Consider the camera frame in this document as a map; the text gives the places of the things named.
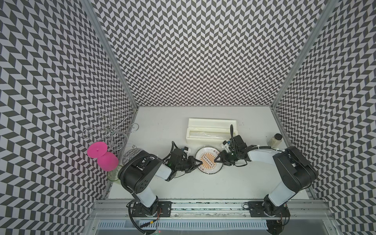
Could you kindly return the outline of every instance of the round plate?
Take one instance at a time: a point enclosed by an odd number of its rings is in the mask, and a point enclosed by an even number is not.
[[[95,142],[88,147],[88,156],[90,158],[99,158],[107,152],[107,144],[105,142]]]
[[[218,156],[218,149],[210,146],[200,148],[195,158],[202,161],[202,165],[198,167],[200,171],[206,174],[215,174],[222,169],[223,163],[214,162],[214,159]]]

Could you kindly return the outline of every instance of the white tabletop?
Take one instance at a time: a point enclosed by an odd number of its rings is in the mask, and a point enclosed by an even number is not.
[[[236,120],[238,133],[248,146],[266,146],[266,141],[280,132],[269,107],[141,107],[135,120],[139,129],[130,135],[128,143],[164,158],[171,149],[171,141],[174,141],[179,148],[191,148],[191,155],[194,155],[207,144],[186,143],[189,118]],[[219,144],[210,145],[221,151]],[[285,148],[285,142],[278,147]],[[263,199],[280,181],[275,166],[249,162],[244,167],[224,166],[212,175],[196,169],[170,182],[154,177],[149,185],[160,199]],[[132,196],[114,183],[109,198],[128,199]],[[303,190],[293,199],[308,199],[308,195]]]

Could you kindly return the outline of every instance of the glass jar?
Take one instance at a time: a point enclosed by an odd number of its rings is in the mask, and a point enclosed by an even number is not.
[[[268,146],[272,147],[273,149],[276,148],[282,142],[282,135],[275,134],[270,140],[267,142]]]

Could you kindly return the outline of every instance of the white plastic box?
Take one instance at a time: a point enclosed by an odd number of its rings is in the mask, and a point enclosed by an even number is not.
[[[230,126],[233,125],[233,136],[238,135],[236,120],[190,118],[186,134],[187,143],[222,143],[231,138]]]

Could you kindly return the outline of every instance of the aluminum frame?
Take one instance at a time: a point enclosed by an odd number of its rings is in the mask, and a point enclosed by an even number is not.
[[[128,209],[126,205],[131,199],[107,199],[97,200],[93,210],[87,218],[83,235],[94,235],[100,220],[128,220]],[[243,205],[249,201],[263,201],[262,199],[160,199],[160,201],[171,201],[171,217],[163,220],[260,220],[261,217],[251,217]],[[315,219],[323,220],[328,231],[337,232],[331,220],[334,216],[324,200],[290,200],[288,208],[292,220]],[[279,217],[269,217],[268,220],[278,220]]]
[[[289,73],[285,81],[283,82],[281,88],[279,89],[276,98],[273,100],[271,106],[273,108],[277,107],[279,102],[282,100],[282,97],[285,95],[287,88],[292,83],[295,75],[299,71],[301,65],[303,64],[305,58],[307,57],[309,51],[313,47],[316,42],[316,39],[321,33],[321,30],[324,28],[324,25],[328,21],[330,15],[333,13],[335,6],[337,5],[339,0],[328,0],[327,4],[325,5],[322,13],[320,14],[316,24],[314,25],[312,32],[308,36],[307,41],[303,45],[302,50],[300,51],[298,57],[296,58],[295,62],[293,63],[292,68],[290,69]]]
[[[90,0],[81,0],[80,2],[82,4],[82,8],[85,11],[94,31],[96,32],[96,34],[98,36],[99,42],[103,46],[103,50],[106,52],[107,57],[110,60],[112,66],[115,70],[115,73],[116,73],[120,83],[123,85],[123,89],[124,89],[125,93],[127,94],[130,103],[132,104],[132,106],[134,108],[138,108],[137,102],[134,99],[132,91],[130,90],[130,88],[128,86],[127,79],[125,78],[123,72],[121,71],[119,62],[116,59],[114,51],[112,50],[112,48],[110,46],[110,42],[107,40],[107,37],[106,37],[106,35],[105,35],[105,33],[102,29],[102,26],[99,23],[97,14],[95,13],[95,11],[92,7],[91,1]]]
[[[160,107],[270,107],[271,105],[140,105],[139,107],[148,107],[148,108],[160,108]]]

